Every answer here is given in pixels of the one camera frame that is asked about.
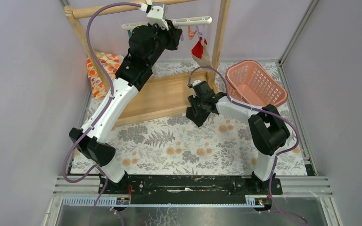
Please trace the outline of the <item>white plastic clip hanger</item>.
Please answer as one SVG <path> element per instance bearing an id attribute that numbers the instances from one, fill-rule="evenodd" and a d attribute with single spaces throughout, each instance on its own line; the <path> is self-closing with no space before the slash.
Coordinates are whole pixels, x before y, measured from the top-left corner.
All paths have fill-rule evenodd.
<path id="1" fill-rule="evenodd" d="M 189 17 L 189 18 L 179 18 L 179 19 L 165 19 L 168 23 L 168 28 L 170 24 L 174 25 L 175 27 L 182 27 L 182 26 L 193 26 L 193 25 L 206 25 L 211 24 L 212 18 L 210 16 L 199 16 L 199 17 Z M 140 22 L 140 23 L 129 23 L 123 24 L 122 29 L 131 31 L 134 28 L 142 25 L 155 25 L 151 24 L 149 21 L 147 22 Z"/>

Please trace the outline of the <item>purple clothespin end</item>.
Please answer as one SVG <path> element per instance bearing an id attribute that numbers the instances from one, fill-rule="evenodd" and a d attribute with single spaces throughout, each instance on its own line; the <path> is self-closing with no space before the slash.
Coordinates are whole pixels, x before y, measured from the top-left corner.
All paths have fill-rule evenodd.
<path id="1" fill-rule="evenodd" d="M 201 28 L 199 26 L 196 26 L 196 35 L 199 37 L 201 41 L 205 41 L 205 26 L 202 25 Z"/>

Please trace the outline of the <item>red beige sock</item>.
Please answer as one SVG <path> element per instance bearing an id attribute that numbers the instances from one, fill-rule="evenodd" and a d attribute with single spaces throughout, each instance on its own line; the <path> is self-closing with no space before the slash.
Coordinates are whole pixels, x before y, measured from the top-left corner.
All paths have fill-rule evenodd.
<path id="1" fill-rule="evenodd" d="M 211 57 L 207 47 L 206 39 L 200 37 L 191 50 L 192 59 L 199 66 L 212 66 Z"/>

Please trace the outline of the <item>pink plastic laundry basket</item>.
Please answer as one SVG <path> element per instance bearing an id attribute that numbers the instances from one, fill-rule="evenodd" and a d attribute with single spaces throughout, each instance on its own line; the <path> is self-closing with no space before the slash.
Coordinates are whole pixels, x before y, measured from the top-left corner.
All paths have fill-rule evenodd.
<path id="1" fill-rule="evenodd" d="M 279 107 L 287 102 L 286 90 L 256 61 L 245 60 L 227 69 L 225 78 L 229 95 L 257 106 Z"/>

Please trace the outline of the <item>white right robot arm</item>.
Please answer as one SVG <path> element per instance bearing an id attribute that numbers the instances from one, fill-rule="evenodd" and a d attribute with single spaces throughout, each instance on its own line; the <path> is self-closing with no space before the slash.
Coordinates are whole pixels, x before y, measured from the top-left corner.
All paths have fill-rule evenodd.
<path id="1" fill-rule="evenodd" d="M 193 90 L 193 94 L 188 97 L 190 107 L 186 110 L 186 117 L 197 127 L 201 127 L 212 113 L 229 116 L 249 126 L 253 143 L 259 152 L 254 169 L 256 178 L 252 180 L 251 187 L 258 194 L 265 193 L 270 188 L 269 179 L 272 177 L 275 154 L 290 136 L 277 108 L 273 105 L 259 108 L 235 100 L 225 92 L 215 93 L 206 81 L 197 80 L 188 87 Z"/>

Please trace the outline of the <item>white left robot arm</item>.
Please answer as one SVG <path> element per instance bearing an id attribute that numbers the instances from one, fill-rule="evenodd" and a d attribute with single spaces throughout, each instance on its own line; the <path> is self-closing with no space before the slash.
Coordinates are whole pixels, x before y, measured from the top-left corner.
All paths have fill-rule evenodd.
<path id="1" fill-rule="evenodd" d="M 69 133 L 74 143 L 72 149 L 78 149 L 95 162 L 117 194 L 127 189 L 126 172 L 115 159 L 115 148 L 107 144 L 108 136 L 125 107 L 152 76 L 152 67 L 162 53 L 166 49 L 177 50 L 182 29 L 174 27 L 170 20 L 167 23 L 167 30 L 157 24 L 141 25 L 132 30 L 128 53 L 111 81 L 108 94 L 92 118 Z"/>

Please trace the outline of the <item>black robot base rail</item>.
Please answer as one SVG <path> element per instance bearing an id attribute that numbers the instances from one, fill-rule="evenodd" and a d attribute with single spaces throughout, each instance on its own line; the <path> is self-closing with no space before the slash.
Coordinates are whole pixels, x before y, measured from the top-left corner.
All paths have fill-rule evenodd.
<path id="1" fill-rule="evenodd" d="M 247 196 L 257 196 L 256 203 L 266 206 L 271 195 L 283 194 L 278 178 L 262 182 L 255 175 L 125 175 L 119 183 L 99 179 L 99 192 L 124 195 L 122 204 L 245 204 Z"/>

